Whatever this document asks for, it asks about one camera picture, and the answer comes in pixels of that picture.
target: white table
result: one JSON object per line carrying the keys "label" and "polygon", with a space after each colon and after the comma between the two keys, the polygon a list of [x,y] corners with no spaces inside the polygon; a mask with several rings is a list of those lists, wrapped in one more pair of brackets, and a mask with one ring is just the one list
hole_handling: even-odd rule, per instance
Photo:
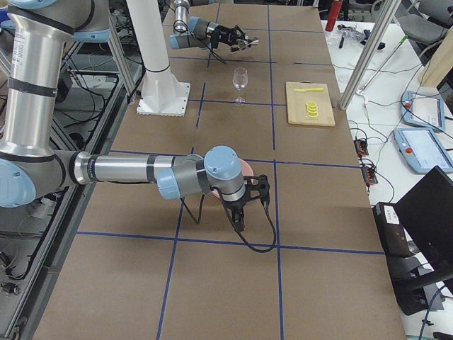
{"label": "white table", "polygon": [[[337,22],[338,24],[344,24],[346,26],[356,26],[358,31],[364,29],[372,29],[373,23],[352,23],[352,22]],[[345,40],[343,48],[340,49],[339,37],[335,35],[335,31],[332,33],[325,32],[326,39],[328,42],[328,49],[331,54],[332,63],[336,66],[336,77],[340,91],[344,91],[346,84],[352,74],[352,70],[341,69],[338,67],[349,67],[354,68],[356,65],[360,53],[363,51],[363,45],[353,40]],[[385,57],[393,50],[397,43],[404,36],[403,31],[396,24],[391,24],[387,29],[382,41],[386,43],[386,47],[383,50],[377,51],[373,56],[372,62],[369,65],[370,69],[376,69],[385,59]],[[420,64],[420,60],[417,54],[414,52],[411,44],[406,41],[395,53],[395,55],[389,60],[384,67],[386,71],[398,72],[405,69],[410,69]],[[389,136],[390,140],[383,146],[382,142],[377,138],[368,140],[368,159],[371,159],[374,163],[377,163],[379,157],[379,150],[381,155],[377,164],[377,171],[385,176],[394,186],[395,194],[392,202],[396,202],[404,196],[421,178],[423,175],[413,173],[403,157],[399,154],[398,147],[393,139],[393,131],[397,127],[405,127],[407,125],[400,122],[401,109],[400,109],[400,97],[405,91],[409,81],[415,73],[420,73],[423,70],[422,67],[416,67],[410,71],[401,72],[398,74],[390,73],[379,73],[371,84],[367,87],[365,93],[370,101],[375,101],[380,104],[389,104],[397,102],[391,106],[381,107],[373,103],[367,104],[367,111],[369,114],[369,123],[371,127],[380,131],[385,136]],[[361,85],[363,85],[369,77],[373,74],[373,71],[367,71]],[[420,94],[434,95],[438,94],[437,89],[420,87],[420,83],[417,80],[418,75],[413,77],[412,82],[408,86],[408,90],[417,91]],[[364,100],[360,96],[354,96],[351,104],[347,109],[348,119],[350,120],[350,127],[364,130],[367,133],[368,138],[380,137],[384,139],[379,133],[373,131],[368,125],[367,116],[365,114]],[[452,116],[448,108],[445,106],[445,115]],[[447,120],[446,131],[449,134],[453,134],[453,121]],[[351,130],[352,137],[354,138],[357,133],[358,138],[363,138],[364,135],[359,131]],[[437,134],[439,139],[445,148],[453,147],[453,140],[445,134]],[[372,186],[369,190],[369,201],[371,205],[376,204],[379,201],[389,201],[392,197],[391,186],[380,176],[378,176],[379,183]],[[421,263],[425,260],[421,254],[418,254]],[[444,289],[442,291],[444,295],[449,295],[449,291]],[[447,299],[444,303],[445,311],[432,311],[428,319],[434,322],[434,325],[429,327],[425,326],[424,336],[432,336],[433,332],[444,332],[453,334],[453,300]],[[403,325],[407,335],[418,335],[422,326],[421,320],[425,316],[425,311],[406,316],[401,312]]]}

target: blue grid line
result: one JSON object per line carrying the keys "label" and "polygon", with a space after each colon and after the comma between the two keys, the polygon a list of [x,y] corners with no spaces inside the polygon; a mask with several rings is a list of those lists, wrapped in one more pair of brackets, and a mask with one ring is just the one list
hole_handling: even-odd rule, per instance
{"label": "blue grid line", "polygon": [[239,59],[224,59],[226,62],[252,62],[256,64],[277,64],[277,62],[266,62],[265,60],[239,60]]}
{"label": "blue grid line", "polygon": [[[186,154],[161,154],[156,152],[139,152],[139,151],[124,151],[124,150],[111,150],[110,152],[117,152],[123,154],[156,154],[161,156],[187,156]],[[256,163],[277,163],[286,165],[306,165],[306,166],[324,166],[328,168],[346,168],[346,169],[360,169],[360,165],[346,165],[346,164],[324,164],[324,163],[309,163],[306,161],[272,161],[269,159],[244,159],[247,162]]]}
{"label": "blue grid line", "polygon": [[188,59],[188,60],[205,60],[207,61],[208,58],[201,58],[201,57],[168,57],[169,59]]}
{"label": "blue grid line", "polygon": [[[234,104],[234,101],[211,101],[211,100],[209,100],[209,99],[205,99],[205,103],[226,103],[226,104]],[[272,104],[267,104],[267,103],[248,103],[248,102],[245,102],[244,105],[272,106]]]}
{"label": "blue grid line", "polygon": [[203,99],[205,98],[205,89],[206,89],[206,82],[203,83],[203,90],[201,92],[200,107],[198,108],[197,124],[195,124],[195,127],[197,128],[197,130],[198,130],[198,126],[200,125],[201,107],[203,106]]}
{"label": "blue grid line", "polygon": [[246,162],[256,162],[256,163],[272,163],[274,164],[274,161],[266,161],[264,159],[251,159],[251,158],[247,158],[247,159],[244,159],[244,161]]}
{"label": "blue grid line", "polygon": [[[189,238],[178,238],[179,242],[190,242],[190,243],[205,243],[205,244],[222,244],[225,246],[245,246],[243,242],[235,241],[218,241],[215,239],[189,239]],[[270,244],[266,243],[251,243],[254,247],[270,247]]]}
{"label": "blue grid line", "polygon": [[278,212],[277,162],[275,161],[275,159],[274,159],[274,196],[275,196],[275,229],[277,230],[277,271],[278,271],[278,305],[280,309],[280,340],[285,340],[285,324],[283,322],[282,257],[280,251],[281,247],[280,219]]}
{"label": "blue grid line", "polygon": [[385,253],[383,251],[319,248],[319,247],[312,247],[312,246],[280,246],[280,248],[281,249],[308,250],[308,251],[327,251],[329,253],[385,255]]}
{"label": "blue grid line", "polygon": [[[189,101],[200,101],[200,99],[189,99]],[[205,103],[227,103],[227,104],[234,103],[233,101],[218,101],[218,100],[211,100],[211,99],[205,99],[204,102]],[[284,106],[284,107],[287,106],[286,104],[254,103],[254,102],[250,102],[250,103],[245,102],[244,105]]]}
{"label": "blue grid line", "polygon": [[165,284],[164,300],[162,301],[161,317],[159,318],[159,327],[157,328],[156,340],[160,340],[161,338],[162,325],[164,323],[165,308],[167,304],[168,290],[170,288],[171,273],[173,271],[173,263],[175,261],[176,246],[178,245],[178,235],[182,220],[183,220],[183,204],[181,203],[181,208],[179,210],[178,226],[176,228],[175,239],[173,241],[173,248],[171,250],[170,266],[168,267],[167,282]]}
{"label": "blue grid line", "polygon": [[[217,15],[215,16],[215,22],[217,22],[219,20],[219,13],[220,13],[220,5],[219,4],[219,7],[217,7]],[[211,64],[211,55],[212,53],[210,53],[208,59],[207,59],[207,65],[206,65],[206,68],[209,69],[210,68],[210,64]]]}
{"label": "blue grid line", "polygon": [[271,30],[272,32],[295,32],[295,33],[323,33],[319,30]]}
{"label": "blue grid line", "polygon": [[[140,234],[118,234],[112,232],[89,232],[89,231],[78,231],[78,235],[87,236],[104,236],[104,237],[122,237],[126,239],[155,239],[157,241],[178,241],[187,243],[203,243],[203,244],[221,244],[225,246],[240,246],[245,247],[243,242],[235,241],[219,241],[215,239],[191,239],[188,237],[164,237],[164,236],[151,236],[151,235],[140,235]],[[266,243],[251,243],[254,247],[269,247],[270,244]],[[371,251],[371,250],[357,250],[357,249],[337,249],[337,248],[321,248],[315,246],[292,246],[281,244],[276,246],[277,249],[289,249],[289,250],[305,250],[305,251],[326,251],[329,253],[343,253],[343,254],[366,254],[366,255],[385,255],[382,251]]]}
{"label": "blue grid line", "polygon": [[109,236],[109,237],[126,237],[130,239],[157,239],[159,241],[174,241],[174,237],[164,237],[164,236],[150,236],[150,235],[140,235],[140,234],[117,234],[112,232],[85,232],[78,231],[78,235],[90,235],[90,236]]}
{"label": "blue grid line", "polygon": [[275,145],[275,117],[274,117],[274,86],[272,83],[272,47],[270,41],[270,10],[268,5],[268,35],[269,35],[269,72],[270,72],[270,110],[272,114],[272,148],[277,149]]}
{"label": "blue grid line", "polygon": [[342,165],[342,164],[323,164],[323,163],[306,163],[304,161],[277,161],[278,164],[301,164],[307,166],[325,166],[328,168],[349,168],[349,169],[360,169],[360,165]]}
{"label": "blue grid line", "polygon": [[[183,59],[183,60],[204,60],[204,61],[209,61],[208,58],[201,58],[201,57],[168,57],[169,59]],[[252,62],[252,63],[257,63],[257,64],[268,64],[269,62],[265,60],[242,60],[242,59],[224,59],[225,62]]]}
{"label": "blue grid line", "polygon": [[[162,25],[163,27],[173,27],[173,25],[170,25],[170,24],[163,24]],[[265,31],[269,31],[269,29],[266,29],[266,28],[244,28],[245,31],[247,30],[265,30]],[[270,30],[272,32],[296,32],[296,33],[323,33],[321,31],[318,31],[318,30]]]}
{"label": "blue grid line", "polygon": [[317,64],[315,62],[294,62],[296,65],[309,65],[309,66],[332,66],[333,64]]}

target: cutting board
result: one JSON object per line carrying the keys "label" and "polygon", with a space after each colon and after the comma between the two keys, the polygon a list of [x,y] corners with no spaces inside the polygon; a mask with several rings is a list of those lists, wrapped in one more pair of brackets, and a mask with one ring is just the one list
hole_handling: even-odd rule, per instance
{"label": "cutting board", "polygon": [[[296,92],[294,89],[314,89],[322,87],[324,91]],[[288,109],[288,123],[300,125],[335,126],[331,99],[327,85],[315,83],[300,83],[287,81],[286,101]],[[314,101],[318,106],[318,117],[311,118],[306,113],[305,103]]]}

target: table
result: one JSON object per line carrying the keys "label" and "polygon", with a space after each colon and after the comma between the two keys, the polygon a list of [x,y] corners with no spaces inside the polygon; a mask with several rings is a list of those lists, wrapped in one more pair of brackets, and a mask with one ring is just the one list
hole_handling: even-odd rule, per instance
{"label": "table", "polygon": [[[192,84],[185,117],[138,116],[135,104],[111,153],[233,147],[269,176],[277,248],[247,249],[212,196],[195,225],[155,187],[100,183],[35,339],[404,339],[345,113],[334,109],[332,128],[287,124],[286,81],[324,82],[340,98],[316,9],[222,4],[191,15],[240,23],[260,45],[219,48],[226,65],[170,50],[173,73]],[[237,107],[239,65],[249,84]],[[186,201],[196,210],[196,197]],[[246,207],[244,234],[270,242],[259,204]]]}
{"label": "table", "polygon": [[[357,26],[357,30],[372,29],[373,23],[352,23],[352,22],[339,22],[338,24],[345,24],[347,26]],[[404,36],[401,28],[396,24],[391,24],[386,31],[383,42],[386,43],[386,48],[381,51],[377,51],[373,56],[372,62],[369,66],[370,69],[376,69],[385,57],[393,50],[394,46],[398,41]],[[348,83],[348,78],[352,74],[352,70],[341,69],[338,67],[354,67],[360,53],[363,49],[363,46],[358,42],[353,42],[351,40],[346,40],[343,49],[338,48],[338,39],[333,36],[331,33],[326,33],[326,41],[330,42],[328,44],[328,49],[332,58],[332,63],[336,65],[336,78],[338,81],[338,86],[342,91],[346,84]],[[407,72],[401,72],[398,74],[390,73],[380,73],[373,82],[369,85],[366,90],[366,93],[369,97],[369,100],[375,101],[381,104],[388,104],[393,102],[398,102],[400,100],[401,94],[405,90],[407,84],[413,77],[413,81],[408,87],[409,91],[417,91],[419,93],[424,93],[427,95],[438,94],[437,89],[430,89],[420,87],[418,81],[418,74],[422,72],[423,68],[417,65],[420,64],[420,61],[417,57],[417,54],[414,52],[409,42],[405,42],[399,49],[398,52],[390,59],[389,63],[383,68],[386,71],[398,72],[405,69],[411,69]],[[373,74],[373,71],[368,71],[365,74],[365,77],[362,81],[364,84],[368,78]],[[363,106],[363,99],[359,96],[354,96],[352,102],[347,110],[348,119],[350,120],[350,127],[352,129],[357,126],[364,130],[368,137],[380,137],[384,139],[379,133],[372,130],[372,128],[380,131],[385,136],[390,136],[393,130],[397,127],[407,127],[407,125],[400,122],[401,112],[400,104],[394,103],[393,105],[387,107],[381,107],[373,103],[367,105],[367,110],[369,114],[370,125],[368,125],[367,117],[365,114],[365,108]],[[445,106],[445,114],[452,116],[447,106]],[[447,120],[447,129],[446,131],[450,134],[453,132],[453,124],[451,121]],[[356,130],[351,130],[352,137],[355,138]],[[364,137],[361,132],[357,134],[359,138]],[[446,148],[453,147],[453,140],[446,136],[445,134],[437,134],[442,144]],[[369,141],[369,157],[373,162],[377,162],[379,158],[379,151],[382,148],[382,143],[374,138]],[[403,160],[402,156],[398,152],[398,148],[391,136],[388,143],[385,144],[382,148],[380,154],[380,160],[378,163],[378,172],[390,180],[394,186],[394,199],[393,202],[397,202],[399,198],[404,196],[419,180],[422,179],[423,175],[414,174],[407,166],[406,162]],[[369,201],[372,205],[376,204],[379,201],[386,202],[389,201],[392,197],[393,190],[391,186],[382,178],[378,177],[379,184],[370,188],[369,191]],[[420,262],[423,264],[426,262],[422,254],[417,255]],[[442,294],[451,296],[448,290],[443,290]],[[434,325],[431,327],[426,326],[424,335],[432,336],[433,332],[444,332],[448,334],[453,334],[453,301],[446,300],[444,303],[445,311],[431,312],[429,320],[434,322]],[[411,315],[410,317],[405,316],[401,313],[403,320],[404,328],[407,334],[418,335],[421,328],[421,319],[424,318],[425,311]]]}

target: brown tabletop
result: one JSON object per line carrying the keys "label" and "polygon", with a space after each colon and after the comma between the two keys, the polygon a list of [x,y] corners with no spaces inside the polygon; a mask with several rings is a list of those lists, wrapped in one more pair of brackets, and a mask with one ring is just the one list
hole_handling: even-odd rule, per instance
{"label": "brown tabletop", "polygon": [[[335,127],[291,126],[285,82],[340,92],[316,9],[210,5],[192,16],[239,24],[260,45],[245,52],[169,50],[192,84],[184,118],[131,106],[112,154],[204,154],[229,145],[267,174],[277,248],[246,248],[207,196],[196,225],[155,186],[100,183],[34,339],[405,339],[346,114]],[[172,18],[164,22],[171,32]],[[245,67],[248,103],[235,106]],[[187,198],[197,210],[199,197]],[[244,235],[272,239],[259,202]]]}

